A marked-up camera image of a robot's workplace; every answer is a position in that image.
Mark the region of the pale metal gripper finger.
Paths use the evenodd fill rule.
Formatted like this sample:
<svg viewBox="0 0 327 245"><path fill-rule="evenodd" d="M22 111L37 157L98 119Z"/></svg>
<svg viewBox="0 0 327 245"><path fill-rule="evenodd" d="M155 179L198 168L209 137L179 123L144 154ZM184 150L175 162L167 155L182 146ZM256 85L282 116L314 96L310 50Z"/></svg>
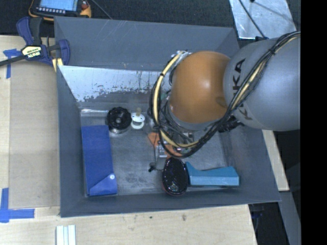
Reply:
<svg viewBox="0 0 327 245"><path fill-rule="evenodd" d="M167 154L161 145L154 148L154 161L149 164L149 172L163 170L167 159Z"/></svg>

